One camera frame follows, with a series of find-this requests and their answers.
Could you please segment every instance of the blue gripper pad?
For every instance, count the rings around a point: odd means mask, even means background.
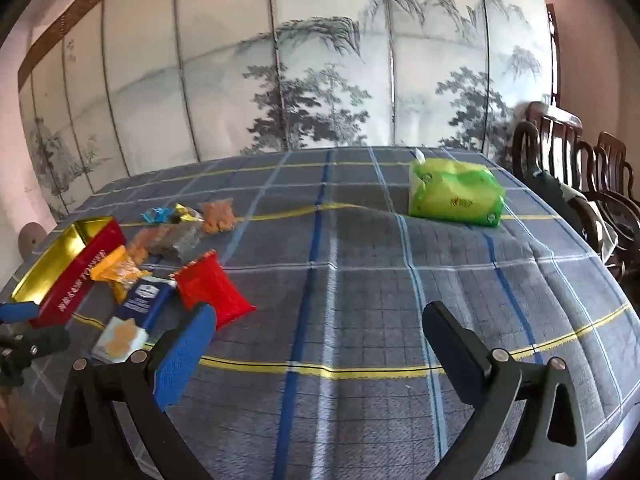
[[[39,306],[33,301],[21,303],[1,303],[0,323],[17,323],[38,317]]]
[[[198,303],[154,345],[146,378],[161,410],[180,400],[215,331],[216,311],[208,303]]]

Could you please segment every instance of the table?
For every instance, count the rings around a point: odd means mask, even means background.
[[[143,174],[107,185],[60,224],[113,214],[130,239],[148,208],[233,197],[244,221],[204,237],[196,252],[217,250],[257,311],[216,333],[168,410],[215,478],[425,478],[472,413],[422,337],[420,312],[431,300],[488,348],[527,362],[563,358],[590,455],[634,403],[640,323],[596,254],[483,155],[422,150],[487,165],[506,189],[500,227],[404,216],[414,158],[406,148],[238,156]],[[166,275],[176,264],[146,267]],[[68,324],[72,347],[29,371],[24,395],[46,437],[73,360],[88,354],[113,309],[108,288],[95,285]],[[178,304],[168,307],[153,337],[178,314]]]

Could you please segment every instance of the clear plastic bag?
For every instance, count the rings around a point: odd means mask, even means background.
[[[190,259],[201,235],[200,222],[164,224],[158,227],[158,235],[147,246],[147,249],[150,254],[158,254],[184,262]]]
[[[158,237],[158,227],[140,229],[127,244],[127,254],[139,266],[149,256],[148,245]]]
[[[200,204],[204,216],[202,229],[208,234],[231,231],[236,227],[236,217],[231,207],[234,199],[225,198]]]

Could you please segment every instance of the black bag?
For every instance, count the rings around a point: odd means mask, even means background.
[[[578,213],[565,202],[562,196],[560,181],[548,171],[538,171],[525,174],[524,184],[551,206],[564,220],[584,238],[584,229]]]

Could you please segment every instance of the painted screen panel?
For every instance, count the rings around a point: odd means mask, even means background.
[[[20,116],[22,127],[29,150],[31,165],[38,179],[42,195],[49,205],[53,218],[62,220],[68,214],[65,205],[60,198],[58,186],[52,177],[50,166],[44,155],[44,147],[40,142],[40,132],[36,124],[36,115],[33,107],[33,93],[31,91],[31,75],[27,78],[18,95],[20,99]]]
[[[391,144],[385,0],[274,0],[274,10],[294,142]]]
[[[64,39],[66,95],[82,161],[95,191],[127,176],[104,84],[101,16],[100,6],[94,7]]]
[[[551,94],[551,36],[545,0],[486,0],[491,61],[488,155],[511,166],[515,124]]]
[[[487,88],[482,0],[390,0],[396,141],[480,149]]]
[[[130,173],[196,162],[178,70],[173,0],[104,0],[104,56]]]
[[[280,100],[273,86],[269,0],[177,0],[177,23],[202,159],[283,149],[276,141],[279,114],[273,114]],[[253,131],[265,120],[268,133]]]
[[[71,126],[66,105],[62,72],[62,41],[50,50],[31,73],[37,133],[46,153],[45,163],[52,171],[55,185],[69,212],[93,193],[84,170],[84,161]]]

